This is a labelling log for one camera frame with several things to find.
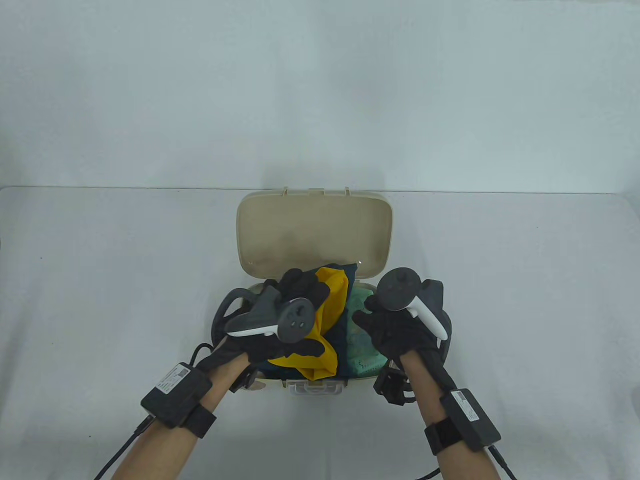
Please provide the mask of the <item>person's right hand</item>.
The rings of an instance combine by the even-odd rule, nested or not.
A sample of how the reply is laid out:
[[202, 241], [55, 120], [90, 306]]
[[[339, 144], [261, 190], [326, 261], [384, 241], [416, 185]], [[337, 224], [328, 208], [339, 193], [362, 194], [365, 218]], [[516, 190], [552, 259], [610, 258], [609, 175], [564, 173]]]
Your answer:
[[370, 336], [375, 349], [400, 370], [407, 370], [402, 357], [414, 353], [432, 377], [447, 372], [436, 336], [409, 311], [387, 310], [374, 294], [365, 300], [365, 311], [357, 311], [352, 319]]

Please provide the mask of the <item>person's left hand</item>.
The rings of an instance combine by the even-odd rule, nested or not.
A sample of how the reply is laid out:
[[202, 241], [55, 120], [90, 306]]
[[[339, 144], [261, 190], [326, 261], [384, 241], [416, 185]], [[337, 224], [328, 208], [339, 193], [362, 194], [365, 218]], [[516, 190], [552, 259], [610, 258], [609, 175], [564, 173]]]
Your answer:
[[263, 282], [260, 294], [246, 288], [229, 292], [211, 326], [213, 352], [196, 364], [206, 374], [245, 355], [239, 372], [297, 354], [320, 357], [325, 346], [309, 338], [329, 286], [311, 270], [290, 269], [279, 281]]

